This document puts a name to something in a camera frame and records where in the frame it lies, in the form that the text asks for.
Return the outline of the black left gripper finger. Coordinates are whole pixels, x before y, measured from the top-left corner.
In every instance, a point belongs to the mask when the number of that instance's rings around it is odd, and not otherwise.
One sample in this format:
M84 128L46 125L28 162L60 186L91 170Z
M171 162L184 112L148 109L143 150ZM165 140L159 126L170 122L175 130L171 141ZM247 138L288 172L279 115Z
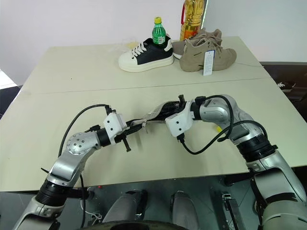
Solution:
M131 148L130 148L130 146L129 146L129 144L128 144L128 141L127 141L126 136L123 136L123 137L122 137L122 141L123 141L123 143L124 143L124 145L125 145L126 152L130 152L130 151L131 151Z
M133 119L133 120L129 120L126 122L127 127L129 128L133 128L133 127L142 128L143 123L144 123L144 119Z

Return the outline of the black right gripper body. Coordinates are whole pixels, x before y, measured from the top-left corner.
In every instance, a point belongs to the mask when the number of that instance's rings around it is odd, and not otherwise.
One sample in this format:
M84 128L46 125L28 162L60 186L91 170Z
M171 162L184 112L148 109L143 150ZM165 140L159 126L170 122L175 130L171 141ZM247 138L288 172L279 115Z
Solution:
M178 113L182 112L182 111L185 109L186 104L185 104L185 106L180 106L180 105L179 105L179 110L178 110L178 112L177 112L177 113L174 113L174 114L178 114Z

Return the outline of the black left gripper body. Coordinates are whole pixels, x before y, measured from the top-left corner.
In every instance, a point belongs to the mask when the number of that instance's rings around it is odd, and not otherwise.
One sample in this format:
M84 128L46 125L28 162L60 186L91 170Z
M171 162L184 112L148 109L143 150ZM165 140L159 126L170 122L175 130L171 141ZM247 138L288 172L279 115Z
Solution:
M119 135L116 135L115 137L115 142L116 143L120 143L121 141L124 142L124 144L127 144L127 136L130 135L130 134L133 134L137 131L139 131L140 129L139 128L130 128L130 129L126 129L124 132L122 132L121 134Z

